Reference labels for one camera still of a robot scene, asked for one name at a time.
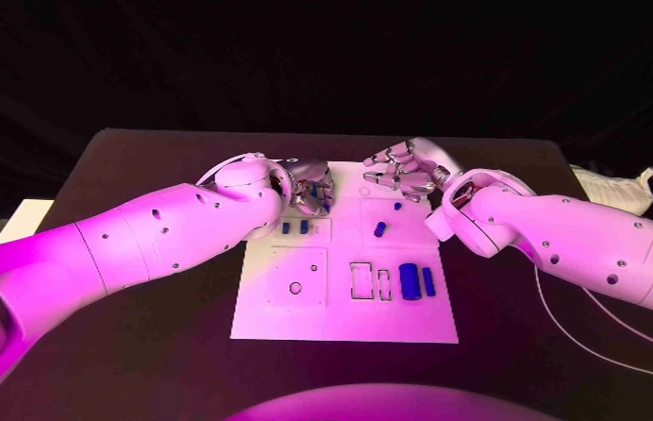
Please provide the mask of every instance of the blue block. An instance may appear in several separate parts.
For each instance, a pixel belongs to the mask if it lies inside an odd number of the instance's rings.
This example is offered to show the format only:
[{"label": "blue block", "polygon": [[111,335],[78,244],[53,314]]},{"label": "blue block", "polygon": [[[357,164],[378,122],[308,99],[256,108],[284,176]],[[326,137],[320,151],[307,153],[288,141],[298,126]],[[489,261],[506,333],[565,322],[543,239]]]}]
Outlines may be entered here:
[{"label": "blue block", "polygon": [[404,300],[419,300],[422,291],[419,289],[418,266],[414,263],[404,263],[399,266],[399,280]]},{"label": "blue block", "polygon": [[422,274],[424,274],[425,294],[428,296],[435,296],[435,286],[432,285],[432,274],[431,274],[431,269],[428,267],[425,267],[422,269]]},{"label": "blue block", "polygon": [[385,223],[382,221],[378,222],[378,225],[376,225],[376,229],[375,229],[375,236],[376,237],[380,237],[383,235],[383,232],[385,232]]}]

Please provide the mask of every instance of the black curtain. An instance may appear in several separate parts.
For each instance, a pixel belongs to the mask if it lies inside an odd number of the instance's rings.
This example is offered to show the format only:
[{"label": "black curtain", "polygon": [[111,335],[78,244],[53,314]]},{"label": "black curtain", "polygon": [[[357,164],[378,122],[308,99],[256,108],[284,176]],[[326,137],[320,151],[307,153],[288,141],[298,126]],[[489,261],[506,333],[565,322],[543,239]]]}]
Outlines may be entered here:
[{"label": "black curtain", "polygon": [[540,138],[624,176],[650,164],[649,0],[0,0],[0,10],[4,211],[56,194],[105,127]]}]

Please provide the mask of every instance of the white board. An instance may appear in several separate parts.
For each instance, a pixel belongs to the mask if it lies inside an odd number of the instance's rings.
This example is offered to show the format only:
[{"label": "white board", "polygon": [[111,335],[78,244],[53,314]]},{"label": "white board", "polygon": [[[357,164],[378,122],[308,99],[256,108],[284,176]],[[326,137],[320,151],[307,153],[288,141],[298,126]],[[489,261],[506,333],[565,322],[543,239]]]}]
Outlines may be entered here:
[{"label": "white board", "polygon": [[[278,227],[248,242],[231,338],[457,344],[438,241],[424,225],[428,201],[412,203],[365,182],[362,175],[375,167],[347,161],[329,166],[336,183],[330,215],[311,218],[290,210],[281,221],[290,233]],[[308,232],[300,234],[304,218]],[[378,238],[379,221],[388,227]],[[352,262],[372,266],[373,299],[352,299]],[[399,265],[408,262],[419,268],[422,298],[414,301],[401,298]],[[425,295],[424,267],[435,296]],[[389,275],[389,301],[380,299],[388,288],[379,270]]]}]

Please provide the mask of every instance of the white cloth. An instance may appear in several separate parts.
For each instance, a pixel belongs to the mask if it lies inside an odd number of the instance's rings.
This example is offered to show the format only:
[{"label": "white cloth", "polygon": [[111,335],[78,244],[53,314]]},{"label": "white cloth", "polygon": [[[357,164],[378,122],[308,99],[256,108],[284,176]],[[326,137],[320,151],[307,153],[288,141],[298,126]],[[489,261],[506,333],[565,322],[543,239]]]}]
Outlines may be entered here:
[{"label": "white cloth", "polygon": [[571,166],[571,170],[591,202],[643,215],[653,202],[647,183],[653,168],[646,168],[637,178],[604,177],[578,166]]}]

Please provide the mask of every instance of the table surface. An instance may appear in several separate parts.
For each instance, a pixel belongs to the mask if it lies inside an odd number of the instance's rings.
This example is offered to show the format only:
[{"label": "table surface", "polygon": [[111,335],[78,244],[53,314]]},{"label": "table surface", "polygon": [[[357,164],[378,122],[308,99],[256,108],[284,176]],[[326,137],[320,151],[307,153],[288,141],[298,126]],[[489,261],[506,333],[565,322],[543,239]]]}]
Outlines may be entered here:
[{"label": "table surface", "polygon": [[[357,161],[405,138],[108,129],[88,145],[40,230],[195,182],[244,152]],[[507,171],[538,194],[585,198],[553,143],[434,141],[467,168]],[[3,419],[219,419],[278,396],[362,382],[464,389],[565,419],[647,416],[653,377],[601,361],[556,329],[533,266],[516,249],[486,260],[457,239],[441,244],[458,345],[232,340],[244,252],[241,244],[187,272],[79,310],[3,383]],[[542,284],[551,309],[584,344],[653,369],[653,345],[579,288],[549,275]],[[605,303],[651,334],[653,312]]]}]

